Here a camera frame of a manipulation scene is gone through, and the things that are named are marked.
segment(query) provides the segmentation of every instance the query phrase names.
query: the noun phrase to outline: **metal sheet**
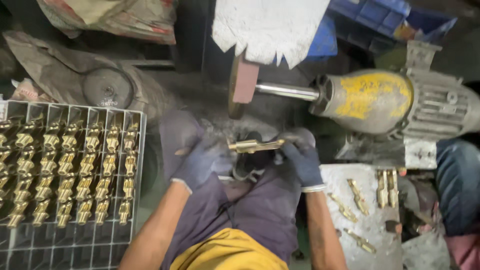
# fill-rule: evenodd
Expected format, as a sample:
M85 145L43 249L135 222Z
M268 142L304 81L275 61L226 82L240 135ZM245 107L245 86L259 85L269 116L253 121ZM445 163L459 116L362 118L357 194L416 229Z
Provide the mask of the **metal sheet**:
M338 211L337 204L327 199L334 226L342 231L340 243L348 268L350 270L401 270L400 236L385 230L385 221L399 220L398 206L378 209L376 200L378 167L366 164L327 164L321 165L320 169L323 180L327 184L327 191L337 195L358 218L356 223L347 220ZM347 179L357 181L357 186L370 207L368 216L364 216L356 207ZM359 236L368 239L369 243L375 246L377 253L370 254L358 247L355 240L343 232L344 228L351 229Z

